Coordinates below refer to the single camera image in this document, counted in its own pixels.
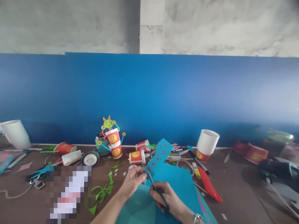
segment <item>paper scrap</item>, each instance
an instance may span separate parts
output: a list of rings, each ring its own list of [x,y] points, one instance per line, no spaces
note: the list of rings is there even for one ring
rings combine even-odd
[[[221,213],[222,214],[222,217],[223,219],[225,219],[227,221],[227,217],[225,216],[225,214]]]
[[[14,172],[14,173],[17,173],[17,172],[19,172],[19,171],[28,169],[32,163],[33,163],[33,161],[32,161],[31,163],[28,163],[28,164],[25,164],[25,165],[21,166],[21,167],[19,168],[19,170],[16,171],[16,172]]]
[[[11,157],[12,155],[5,152],[0,152],[0,163],[5,161],[7,158]]]

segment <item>white wall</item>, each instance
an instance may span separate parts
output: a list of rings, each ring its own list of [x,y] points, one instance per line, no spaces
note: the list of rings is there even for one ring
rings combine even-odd
[[[0,53],[139,53],[140,1],[0,0]]]
[[[141,0],[140,53],[299,57],[299,1]]]

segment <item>pen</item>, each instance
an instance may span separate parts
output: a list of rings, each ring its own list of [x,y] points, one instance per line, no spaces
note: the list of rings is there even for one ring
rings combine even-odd
[[[191,150],[189,150],[189,153],[196,160],[199,166],[206,172],[206,174],[210,174],[209,170],[197,159],[197,157],[194,155],[194,153]]]

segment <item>white paper cup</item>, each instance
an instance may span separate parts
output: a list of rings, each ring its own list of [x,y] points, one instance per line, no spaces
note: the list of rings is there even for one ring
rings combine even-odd
[[[81,150],[71,152],[62,156],[62,161],[64,166],[69,166],[72,163],[80,160],[82,158]]]
[[[20,120],[0,123],[7,140],[19,150],[30,148],[29,136]]]
[[[220,135],[214,131],[203,129],[197,143],[196,156],[201,161],[206,161],[209,156],[214,152]]]

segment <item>yellow glue stick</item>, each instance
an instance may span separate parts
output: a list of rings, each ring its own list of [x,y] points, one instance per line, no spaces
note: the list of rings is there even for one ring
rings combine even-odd
[[[192,163],[192,166],[193,166],[193,168],[194,168],[194,172],[195,172],[195,175],[196,175],[196,177],[197,177],[197,179],[201,179],[202,177],[200,176],[200,173],[199,173],[199,170],[198,170],[198,168],[197,168],[197,165],[196,165],[196,163]]]

